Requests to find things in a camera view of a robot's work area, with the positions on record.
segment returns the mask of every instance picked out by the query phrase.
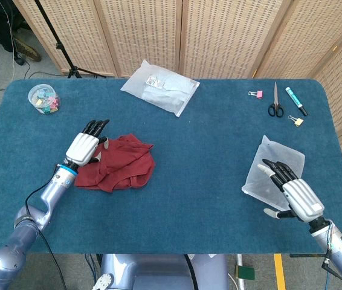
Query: plastic bag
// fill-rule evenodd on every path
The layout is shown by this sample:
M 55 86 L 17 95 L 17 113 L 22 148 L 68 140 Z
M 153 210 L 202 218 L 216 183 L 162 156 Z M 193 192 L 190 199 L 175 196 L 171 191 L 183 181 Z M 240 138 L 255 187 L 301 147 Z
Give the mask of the plastic bag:
M 198 86 L 195 80 L 144 60 L 121 90 L 179 117 Z
M 265 173 L 258 169 L 258 164 L 264 165 L 262 159 L 283 162 L 301 178 L 305 155 L 280 143 L 270 141 L 264 135 L 250 167 L 245 185 L 242 187 L 242 191 L 247 195 L 251 195 L 278 210 L 289 210 L 288 201 L 286 201 L 283 193 Z

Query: tripod stand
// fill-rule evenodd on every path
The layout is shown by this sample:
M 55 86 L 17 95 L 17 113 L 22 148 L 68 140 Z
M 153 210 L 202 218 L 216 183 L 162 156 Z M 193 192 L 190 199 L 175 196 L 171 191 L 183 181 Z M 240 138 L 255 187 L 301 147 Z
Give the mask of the tripod stand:
M 54 27 L 53 25 L 51 24 L 50 20 L 49 20 L 49 17 L 47 16 L 44 8 L 42 7 L 42 4 L 39 2 L 39 0 L 35 0 L 35 3 L 37 4 L 38 6 L 38 9 L 39 11 L 41 12 L 42 16 L 44 17 L 47 25 L 49 26 L 49 29 L 51 31 L 51 33 L 53 34 L 54 38 L 56 39 L 57 41 L 57 44 L 56 44 L 56 49 L 58 50 L 61 50 L 63 56 L 65 56 L 65 59 L 66 61 L 68 62 L 69 66 L 70 66 L 70 69 L 69 69 L 69 74 L 68 74 L 68 79 L 70 79 L 71 76 L 75 76 L 77 77 L 78 79 L 81 79 L 81 75 L 79 73 L 79 71 L 83 71 L 85 73 L 88 73 L 88 74 L 92 74 L 96 77 L 103 77 L 103 78 L 106 78 L 106 76 L 103 76 L 101 74 L 97 74 L 96 72 L 92 72 L 92 71 L 88 71 L 87 69 L 83 69 L 83 68 L 79 68 L 77 66 L 75 66 L 73 63 L 72 63 L 72 60 L 70 59 L 68 53 L 66 52 L 66 49 L 65 47 L 63 46 L 63 43 L 61 42 L 61 40 L 59 39 L 56 31 L 54 30 Z

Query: red cloth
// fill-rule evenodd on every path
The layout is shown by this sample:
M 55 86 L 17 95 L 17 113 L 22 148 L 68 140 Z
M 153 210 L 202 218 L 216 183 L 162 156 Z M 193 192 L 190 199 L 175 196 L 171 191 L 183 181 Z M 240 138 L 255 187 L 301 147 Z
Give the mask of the red cloth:
M 155 162 L 150 154 L 152 144 L 142 143 L 129 134 L 109 140 L 108 149 L 99 144 L 93 157 L 101 152 L 101 160 L 79 168 L 75 185 L 84 189 L 139 188 L 148 182 Z

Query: black scissors handle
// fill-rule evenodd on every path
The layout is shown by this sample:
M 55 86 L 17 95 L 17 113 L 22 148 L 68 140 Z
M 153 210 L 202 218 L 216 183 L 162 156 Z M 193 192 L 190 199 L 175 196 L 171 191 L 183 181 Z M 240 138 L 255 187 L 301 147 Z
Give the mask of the black scissors handle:
M 268 113 L 270 116 L 274 117 L 278 117 L 281 118 L 282 116 L 284 116 L 284 108 L 281 107 L 280 104 L 277 104 L 277 107 L 275 106 L 275 104 L 271 104 L 268 108 Z

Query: yellow tape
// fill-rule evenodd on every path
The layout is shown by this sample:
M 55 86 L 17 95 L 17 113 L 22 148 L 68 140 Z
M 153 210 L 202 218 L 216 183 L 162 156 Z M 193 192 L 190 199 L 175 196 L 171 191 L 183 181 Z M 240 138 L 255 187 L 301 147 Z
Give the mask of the yellow tape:
M 276 268 L 277 290 L 285 290 L 284 269 L 282 268 L 281 254 L 274 254 L 274 267 Z

